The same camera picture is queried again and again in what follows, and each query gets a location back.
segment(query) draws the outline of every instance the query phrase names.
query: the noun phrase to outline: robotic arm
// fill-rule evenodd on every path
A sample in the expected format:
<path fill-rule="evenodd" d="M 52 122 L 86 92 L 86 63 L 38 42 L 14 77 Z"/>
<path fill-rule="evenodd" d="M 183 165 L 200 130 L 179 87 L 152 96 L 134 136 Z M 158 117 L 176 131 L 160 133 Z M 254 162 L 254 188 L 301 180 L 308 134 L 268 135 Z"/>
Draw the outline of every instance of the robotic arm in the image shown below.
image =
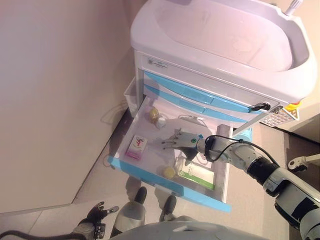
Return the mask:
<path fill-rule="evenodd" d="M 320 192 L 281 168 L 273 158 L 255 144 L 212 135 L 206 140 L 195 134 L 178 131 L 163 142 L 165 148 L 182 150 L 187 160 L 203 153 L 209 162 L 223 161 L 243 170 L 275 198 L 276 210 L 296 229 L 303 240 L 320 240 Z M 255 151 L 264 151 L 267 159 Z"/>

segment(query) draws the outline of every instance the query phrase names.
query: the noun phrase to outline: label sticker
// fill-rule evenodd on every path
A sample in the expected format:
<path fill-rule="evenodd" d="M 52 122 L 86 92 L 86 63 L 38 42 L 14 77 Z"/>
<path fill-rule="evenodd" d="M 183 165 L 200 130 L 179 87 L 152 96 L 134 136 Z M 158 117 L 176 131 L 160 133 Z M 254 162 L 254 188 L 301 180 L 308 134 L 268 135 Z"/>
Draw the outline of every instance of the label sticker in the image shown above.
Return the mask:
<path fill-rule="evenodd" d="M 148 64 L 154 65 L 158 68 L 167 68 L 168 67 L 168 64 L 166 64 L 162 61 L 153 60 L 151 58 L 148 58 Z"/>

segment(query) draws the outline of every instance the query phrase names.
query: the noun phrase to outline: blue drawer trim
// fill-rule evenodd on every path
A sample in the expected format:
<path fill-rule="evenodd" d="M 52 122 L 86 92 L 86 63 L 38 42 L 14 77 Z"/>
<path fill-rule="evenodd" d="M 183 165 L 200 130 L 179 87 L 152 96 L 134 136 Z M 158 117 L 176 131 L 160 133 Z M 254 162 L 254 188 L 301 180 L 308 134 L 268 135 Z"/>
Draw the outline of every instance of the blue drawer trim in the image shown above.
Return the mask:
<path fill-rule="evenodd" d="M 251 111 L 251 109 L 246 106 L 218 96 L 216 96 L 215 99 L 213 99 L 211 105 L 221 109 L 228 109 L 239 113 L 261 114 L 260 111 Z"/>
<path fill-rule="evenodd" d="M 206 108 L 204 110 L 203 114 L 207 115 L 209 117 L 216 118 L 216 119 L 222 119 L 222 120 L 231 121 L 231 122 L 237 122 L 237 123 L 247 123 L 246 120 L 237 118 L 235 116 L 230 116 L 230 115 L 224 114 L 222 112 L 212 110 L 210 108 Z"/>
<path fill-rule="evenodd" d="M 147 184 L 157 184 L 167 189 L 170 189 L 176 194 L 178 194 L 179 197 L 182 197 L 188 201 L 201 204 L 213 209 L 218 209 L 227 213 L 231 211 L 231 206 L 229 204 L 223 203 L 214 198 L 201 194 L 195 190 L 192 190 L 188 187 L 182 186 L 176 182 L 170 181 L 166 178 L 145 171 L 127 162 L 120 161 L 119 158 L 109 156 L 108 162 L 115 168 L 118 168 L 133 177 L 141 179 L 143 182 L 146 182 Z"/>
<path fill-rule="evenodd" d="M 153 73 L 145 71 L 145 74 L 156 81 L 158 84 L 164 86 L 165 88 L 180 94 L 182 96 L 185 96 L 186 98 L 195 100 L 200 103 L 204 104 L 211 104 L 212 100 L 214 99 L 214 96 L 205 92 L 201 91 L 192 87 L 189 87 L 187 85 L 178 83 L 176 81 L 169 80 L 165 77 L 155 75 Z"/>
<path fill-rule="evenodd" d="M 205 108 L 205 107 L 202 107 L 202 106 L 199 106 L 197 104 L 194 104 L 192 102 L 188 102 L 186 100 L 183 100 L 179 97 L 176 97 L 176 96 L 173 96 L 173 95 L 170 95 L 166 92 L 163 92 L 163 91 L 160 91 L 158 89 L 155 89 L 154 87 L 152 86 L 148 86 L 148 85 L 144 85 L 148 90 L 150 90 L 151 92 L 153 92 L 154 94 L 164 98 L 165 100 L 173 103 L 173 104 L 176 104 L 178 106 L 181 106 L 185 109 L 189 109 L 191 111 L 194 111 L 196 113 L 199 113 L 199 114 L 204 114 L 204 115 L 207 115 L 209 117 L 213 117 L 213 118 L 216 118 L 216 119 L 222 119 L 222 120 L 226 120 L 226 121 L 231 121 L 231 122 L 237 122 L 237 123 L 246 123 L 247 121 L 246 120 L 243 120 L 243 119 L 240 119 L 240 118 L 237 118 L 235 116 L 230 116 L 228 114 L 225 114 L 225 113 L 222 113 L 222 112 L 219 112 L 219 111 L 215 111 L 215 110 L 212 110 L 212 109 L 209 109 L 209 108 Z"/>
<path fill-rule="evenodd" d="M 260 111 L 250 111 L 249 107 L 243 106 L 239 103 L 215 96 L 202 90 L 184 85 L 182 83 L 170 80 L 168 78 L 153 74 L 151 72 L 144 72 L 149 78 L 153 79 L 158 84 L 165 88 L 180 94 L 186 98 L 192 99 L 199 103 L 209 104 L 221 109 L 227 109 L 239 113 L 261 114 Z"/>
<path fill-rule="evenodd" d="M 202 106 L 198 106 L 196 104 L 193 104 L 191 102 L 188 102 L 186 100 L 183 100 L 179 97 L 176 97 L 176 96 L 172 96 L 166 92 L 163 92 L 163 91 L 160 91 L 158 89 L 155 89 L 151 86 L 148 86 L 148 85 L 144 85 L 148 90 L 150 90 L 151 92 L 153 92 L 154 94 L 164 98 L 165 100 L 173 103 L 173 104 L 176 104 L 178 106 L 181 106 L 185 109 L 189 109 L 191 111 L 194 111 L 196 113 L 199 113 L 199 114 L 202 114 L 206 108 L 202 107 Z"/>

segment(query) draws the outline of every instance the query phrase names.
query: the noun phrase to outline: gray floor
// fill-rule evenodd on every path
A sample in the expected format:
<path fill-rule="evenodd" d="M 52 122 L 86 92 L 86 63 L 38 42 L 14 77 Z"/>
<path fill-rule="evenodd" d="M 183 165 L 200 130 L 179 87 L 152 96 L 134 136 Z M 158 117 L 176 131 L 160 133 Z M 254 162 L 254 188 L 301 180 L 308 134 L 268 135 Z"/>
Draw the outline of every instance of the gray floor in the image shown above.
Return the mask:
<path fill-rule="evenodd" d="M 141 184 L 146 186 L 148 190 L 144 204 L 146 208 L 145 221 L 146 223 L 157 222 L 161 213 L 160 207 L 168 194 L 153 186 L 141 183 L 126 173 L 113 169 L 107 163 L 107 156 L 116 150 L 129 123 L 129 118 L 122 119 L 114 132 L 112 141 L 103 150 L 73 204 L 38 212 L 0 217 L 0 233 L 9 229 L 42 236 L 69 233 L 97 202 L 105 201 L 106 207 L 114 205 L 121 207 L 133 198 Z M 283 167 L 286 166 L 286 160 L 320 152 L 317 144 L 288 136 L 286 133 L 262 124 L 256 124 L 253 127 L 253 142 L 267 150 Z M 319 168 L 312 167 L 301 175 L 319 189 Z M 274 199 L 269 197 L 254 179 L 233 166 L 231 166 L 229 173 L 227 203 L 232 206 L 231 213 L 221 212 L 178 198 L 174 214 L 177 216 L 188 215 L 198 221 L 230 226 L 272 240 L 298 239 L 297 232 L 290 230 L 289 224 L 276 212 Z M 104 220 L 107 226 L 106 239 L 111 232 L 115 218 L 116 215 L 111 214 Z"/>

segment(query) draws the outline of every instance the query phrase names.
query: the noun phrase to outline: white basket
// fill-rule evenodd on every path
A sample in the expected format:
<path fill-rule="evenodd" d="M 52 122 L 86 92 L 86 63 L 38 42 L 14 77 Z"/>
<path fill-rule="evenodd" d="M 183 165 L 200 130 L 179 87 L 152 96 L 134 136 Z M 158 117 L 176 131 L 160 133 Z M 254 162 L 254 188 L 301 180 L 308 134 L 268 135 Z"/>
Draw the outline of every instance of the white basket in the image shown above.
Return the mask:
<path fill-rule="evenodd" d="M 278 113 L 274 112 L 265 119 L 263 119 L 262 123 L 270 127 L 275 127 L 280 124 L 285 124 L 294 120 L 299 121 L 299 109 L 296 108 L 292 111 L 288 111 L 285 108 L 282 108 L 281 110 L 279 110 Z"/>
<path fill-rule="evenodd" d="M 129 86 L 124 91 L 124 96 L 125 96 L 126 102 L 128 103 L 131 116 L 134 118 L 138 112 L 137 94 L 136 94 L 136 77 L 132 79 Z"/>

